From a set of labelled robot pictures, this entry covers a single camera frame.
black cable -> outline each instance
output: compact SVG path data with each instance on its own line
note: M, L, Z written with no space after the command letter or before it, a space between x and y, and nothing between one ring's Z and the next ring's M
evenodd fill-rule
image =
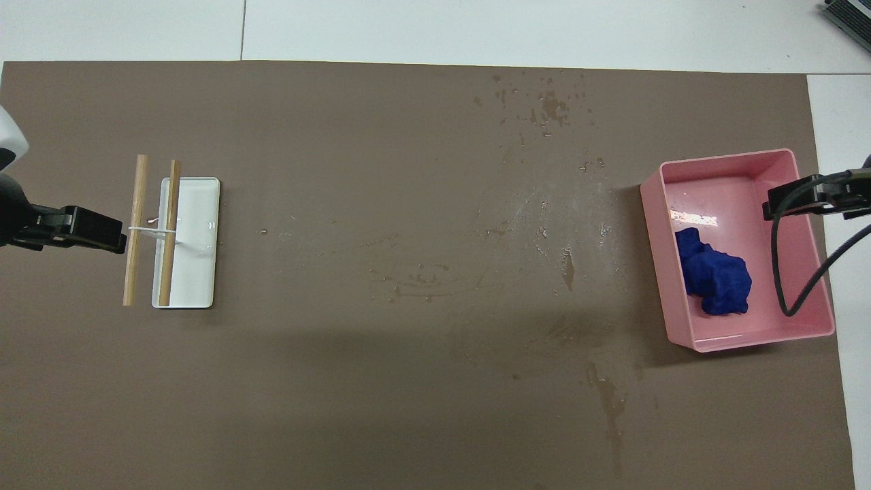
M866 226L859 233L851 236L846 242L844 242L837 250L834 251L823 263L820 265L818 269L814 272L811 278L805 284L804 289L799 293L798 299L795 300L792 308L787 307L787 300L783 296L783 285L780 283L780 264L777 255L777 232L778 227L780 225L780 218L786 213L789 205L795 201L801 194L806 191L819 186L820 184L825 184L829 182L840 183L840 181L846 181L853 175L849 170L844 172L838 172L837 174L829 174L820 177L817 180L811 180L806 182L797 188L795 188L791 193L787 195L787 197L780 203L777 209L773 214L773 221L771 225L771 265L772 272L774 274L774 289L777 291L777 299L780 303L780 311L783 312L786 316L793 316L801 308L801 305L807 299L807 296L810 295L811 290L814 288L814 285L826 274L826 271L829 267L832 266L834 261L838 260L841 255L844 255L845 252L850 250L859 240L865 238L869 234L871 234L871 225Z

pink plastic bin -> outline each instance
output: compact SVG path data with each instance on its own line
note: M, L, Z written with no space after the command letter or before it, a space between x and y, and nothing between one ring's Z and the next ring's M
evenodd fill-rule
M799 178L790 150L667 161L641 185L647 233L668 338L699 352L819 337L834 332L826 284L817 283L798 314L780 312L771 271L771 222L762 218L767 191ZM749 311L710 316L688 296L674 232L696 227L703 242L743 258L753 280ZM792 305L820 266L810 219L780 222L780 273Z

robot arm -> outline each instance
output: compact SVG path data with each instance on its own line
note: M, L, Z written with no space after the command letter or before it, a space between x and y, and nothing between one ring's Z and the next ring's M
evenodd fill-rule
M2 171L29 149L12 117L0 106L0 247L15 245L31 250L44 246L99 248L123 254L127 236L123 224L79 206L60 209L30 204L24 191Z

crumpled blue towel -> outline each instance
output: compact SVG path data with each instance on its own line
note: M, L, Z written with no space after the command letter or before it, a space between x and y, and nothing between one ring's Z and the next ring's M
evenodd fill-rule
M686 294L702 296L702 310L708 315L747 313L752 281L744 259L702 243L698 228L687 228L674 236Z

wooden dowel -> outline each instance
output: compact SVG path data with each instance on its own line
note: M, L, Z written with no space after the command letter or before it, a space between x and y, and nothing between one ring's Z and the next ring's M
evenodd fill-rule
M130 226L142 226L142 208L145 207L145 184L148 175L148 155L136 157L136 178L133 181L133 210ZM136 274L139 268L139 230L130 230L127 240L127 267L124 272L124 306L132 306L136 299Z
M179 216L179 181L181 180L181 162L173 160L170 164L169 192L166 200L166 222L164 228L175 231ZM169 306L169 295L172 289L172 260L175 258L175 233L167 233L164 240L163 261L160 265L160 290L158 306Z

